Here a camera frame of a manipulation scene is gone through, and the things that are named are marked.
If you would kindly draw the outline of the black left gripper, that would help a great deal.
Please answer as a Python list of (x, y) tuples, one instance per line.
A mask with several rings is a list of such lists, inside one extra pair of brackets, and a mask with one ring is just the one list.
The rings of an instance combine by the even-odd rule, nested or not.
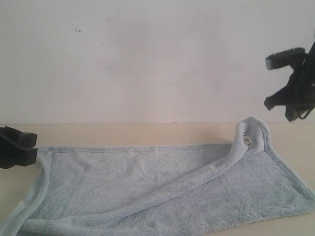
[(12, 127), (0, 128), (0, 167), (29, 166), (36, 162), (37, 134), (22, 132)]

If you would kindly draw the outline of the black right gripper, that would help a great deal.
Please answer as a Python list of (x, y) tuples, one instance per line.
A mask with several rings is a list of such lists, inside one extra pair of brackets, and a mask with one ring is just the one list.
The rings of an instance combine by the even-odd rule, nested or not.
[(303, 65), (290, 75), (290, 86), (283, 87), (273, 95), (266, 97), (264, 106), (271, 110), (276, 106), (285, 107), (288, 121), (306, 119), (315, 108), (315, 46), (312, 45)]

